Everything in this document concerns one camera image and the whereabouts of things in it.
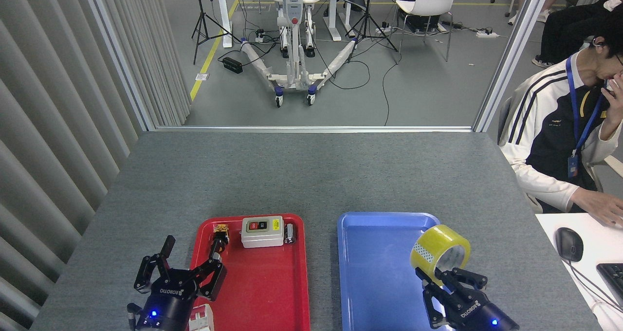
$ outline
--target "hand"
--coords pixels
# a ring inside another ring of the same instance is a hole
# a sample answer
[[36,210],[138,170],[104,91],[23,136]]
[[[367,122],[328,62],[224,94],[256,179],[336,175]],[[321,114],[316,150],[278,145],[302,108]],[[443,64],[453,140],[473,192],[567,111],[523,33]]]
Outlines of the hand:
[[615,74],[614,78],[610,80],[610,89],[612,91],[601,88],[601,93],[610,103],[599,135],[601,140],[609,140],[623,120],[623,76],[621,74]]
[[616,196],[579,187],[571,200],[601,225],[623,225],[623,200]]

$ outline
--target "gray tabletop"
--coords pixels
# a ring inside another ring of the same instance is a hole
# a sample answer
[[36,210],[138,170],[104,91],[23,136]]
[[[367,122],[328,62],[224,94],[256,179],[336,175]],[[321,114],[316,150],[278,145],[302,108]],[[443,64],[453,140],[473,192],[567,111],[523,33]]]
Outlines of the gray tabletop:
[[311,329],[341,330],[337,218],[426,212],[467,238],[466,269],[523,331],[600,330],[485,133],[143,134],[45,302],[34,331],[126,330],[140,259],[177,239],[188,267],[207,218],[305,222]]

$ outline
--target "black mouse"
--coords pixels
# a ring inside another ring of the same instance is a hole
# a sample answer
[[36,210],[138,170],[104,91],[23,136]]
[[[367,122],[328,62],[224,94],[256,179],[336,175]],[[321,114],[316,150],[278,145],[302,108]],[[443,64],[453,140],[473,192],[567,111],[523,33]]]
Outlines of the black mouse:
[[578,233],[568,227],[560,227],[556,230],[556,249],[560,258],[579,262],[584,253],[584,243]]

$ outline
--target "id badge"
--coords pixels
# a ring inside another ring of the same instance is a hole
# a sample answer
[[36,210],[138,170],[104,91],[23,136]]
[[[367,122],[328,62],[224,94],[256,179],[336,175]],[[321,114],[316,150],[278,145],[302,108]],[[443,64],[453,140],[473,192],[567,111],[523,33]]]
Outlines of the id badge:
[[578,176],[578,156],[567,158],[567,175],[570,179]]

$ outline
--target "white table leg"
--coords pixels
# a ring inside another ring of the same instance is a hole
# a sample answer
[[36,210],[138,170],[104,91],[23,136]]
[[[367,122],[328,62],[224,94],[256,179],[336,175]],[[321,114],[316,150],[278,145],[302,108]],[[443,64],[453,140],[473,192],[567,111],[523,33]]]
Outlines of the white table leg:
[[[220,19],[223,23],[223,28],[227,29],[231,33],[231,25],[229,22],[229,14],[227,14],[227,0],[219,0]],[[232,37],[230,35],[223,36],[223,47],[232,47]]]
[[[344,28],[347,30],[347,32],[351,30],[350,9],[351,9],[351,3],[347,2],[347,10],[345,11],[345,13],[340,14],[340,19],[342,20],[342,23],[344,23]],[[355,34],[351,32],[350,37],[354,37],[354,36]]]
[[338,0],[329,0],[329,17],[323,17],[322,19],[325,21],[327,28],[329,28],[329,33],[331,34],[331,38],[334,42],[339,42],[342,40],[342,36],[338,32],[338,29],[335,27],[335,14],[338,12],[337,9]]

